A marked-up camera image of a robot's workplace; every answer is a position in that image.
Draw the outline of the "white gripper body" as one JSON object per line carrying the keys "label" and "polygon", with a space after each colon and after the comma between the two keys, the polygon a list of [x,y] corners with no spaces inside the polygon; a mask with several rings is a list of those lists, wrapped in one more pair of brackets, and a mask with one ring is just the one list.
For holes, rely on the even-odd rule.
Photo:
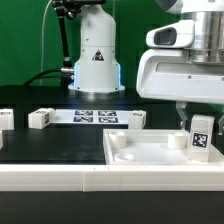
{"label": "white gripper body", "polygon": [[224,65],[191,63],[187,50],[150,49],[140,59],[136,90],[142,98],[224,104]]}

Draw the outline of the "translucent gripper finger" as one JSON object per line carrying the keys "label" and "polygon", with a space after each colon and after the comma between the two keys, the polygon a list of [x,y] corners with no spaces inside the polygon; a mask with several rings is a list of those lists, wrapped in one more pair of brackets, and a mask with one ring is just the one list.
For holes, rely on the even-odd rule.
{"label": "translucent gripper finger", "polygon": [[186,107],[187,107],[186,102],[183,102],[183,101],[177,101],[176,102],[176,110],[177,110],[177,113],[178,113],[178,115],[181,119],[180,126],[181,126],[182,129],[186,128],[186,123],[187,123],[187,120],[188,120]]}

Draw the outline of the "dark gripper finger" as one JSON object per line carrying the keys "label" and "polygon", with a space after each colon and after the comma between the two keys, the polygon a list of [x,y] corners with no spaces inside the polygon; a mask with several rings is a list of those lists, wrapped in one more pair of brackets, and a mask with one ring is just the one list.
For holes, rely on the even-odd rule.
{"label": "dark gripper finger", "polygon": [[222,135],[224,133],[224,114],[218,121],[218,134]]}

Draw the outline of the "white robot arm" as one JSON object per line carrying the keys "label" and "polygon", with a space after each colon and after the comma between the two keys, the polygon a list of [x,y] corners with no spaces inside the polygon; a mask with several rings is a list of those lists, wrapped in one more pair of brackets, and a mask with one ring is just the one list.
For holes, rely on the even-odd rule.
{"label": "white robot arm", "polygon": [[[136,90],[143,98],[224,105],[224,0],[156,0],[179,14],[173,24],[146,35],[149,49],[138,67]],[[101,6],[84,6],[81,52],[69,88],[94,97],[122,91],[115,60],[114,19]]]}

